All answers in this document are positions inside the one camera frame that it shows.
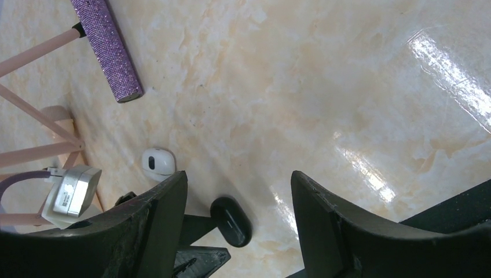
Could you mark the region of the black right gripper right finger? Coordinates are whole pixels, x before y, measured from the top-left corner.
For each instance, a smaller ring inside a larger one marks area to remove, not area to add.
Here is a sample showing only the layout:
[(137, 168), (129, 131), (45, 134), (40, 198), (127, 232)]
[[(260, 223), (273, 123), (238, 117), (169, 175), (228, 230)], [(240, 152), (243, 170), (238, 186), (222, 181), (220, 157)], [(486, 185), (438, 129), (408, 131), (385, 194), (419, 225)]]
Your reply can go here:
[(436, 233), (390, 221), (291, 176), (304, 268), (295, 277), (489, 277), (490, 221)]

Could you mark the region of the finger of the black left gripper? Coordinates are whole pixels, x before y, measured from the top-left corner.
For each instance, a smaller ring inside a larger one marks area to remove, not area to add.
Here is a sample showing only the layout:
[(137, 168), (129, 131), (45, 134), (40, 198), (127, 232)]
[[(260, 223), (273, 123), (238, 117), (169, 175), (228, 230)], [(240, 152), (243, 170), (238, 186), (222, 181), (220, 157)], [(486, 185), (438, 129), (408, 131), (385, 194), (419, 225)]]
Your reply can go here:
[(210, 217), (184, 215), (174, 262), (174, 277), (210, 277), (231, 259), (227, 248), (193, 245), (216, 227)]

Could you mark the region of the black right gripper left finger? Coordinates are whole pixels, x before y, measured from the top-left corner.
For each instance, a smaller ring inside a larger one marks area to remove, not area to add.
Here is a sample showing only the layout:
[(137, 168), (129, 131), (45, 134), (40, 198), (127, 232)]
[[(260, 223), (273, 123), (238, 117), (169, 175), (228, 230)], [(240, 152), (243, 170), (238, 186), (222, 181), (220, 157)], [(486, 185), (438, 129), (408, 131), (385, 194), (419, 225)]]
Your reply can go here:
[(187, 193), (179, 171), (70, 228), (1, 233), (1, 276), (171, 277)]

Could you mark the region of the black earbud charging case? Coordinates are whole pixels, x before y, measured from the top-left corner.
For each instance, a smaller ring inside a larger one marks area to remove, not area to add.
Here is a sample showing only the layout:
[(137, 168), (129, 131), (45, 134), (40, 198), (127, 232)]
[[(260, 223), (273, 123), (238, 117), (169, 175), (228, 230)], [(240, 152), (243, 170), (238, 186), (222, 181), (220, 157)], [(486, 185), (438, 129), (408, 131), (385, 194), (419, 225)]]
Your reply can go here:
[(252, 239), (252, 222), (234, 198), (222, 196), (210, 207), (210, 217), (228, 244), (245, 247)]

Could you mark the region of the white earbud charging case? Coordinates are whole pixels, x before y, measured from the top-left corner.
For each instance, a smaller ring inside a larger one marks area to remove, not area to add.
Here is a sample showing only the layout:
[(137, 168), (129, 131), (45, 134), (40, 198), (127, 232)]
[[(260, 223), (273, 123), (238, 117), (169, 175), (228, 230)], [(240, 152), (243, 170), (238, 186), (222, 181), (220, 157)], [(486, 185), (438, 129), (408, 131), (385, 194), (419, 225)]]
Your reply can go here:
[(176, 171), (174, 155), (165, 149), (146, 149), (142, 154), (142, 169), (148, 178), (163, 182)]

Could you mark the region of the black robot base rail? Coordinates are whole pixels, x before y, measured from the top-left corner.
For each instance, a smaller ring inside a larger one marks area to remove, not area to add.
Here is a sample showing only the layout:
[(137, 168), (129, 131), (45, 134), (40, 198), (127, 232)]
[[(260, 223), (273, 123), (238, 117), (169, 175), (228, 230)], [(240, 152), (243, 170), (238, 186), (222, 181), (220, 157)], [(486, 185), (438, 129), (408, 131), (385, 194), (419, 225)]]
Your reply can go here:
[(490, 221), (490, 181), (485, 181), (400, 223), (436, 233), (453, 233)]

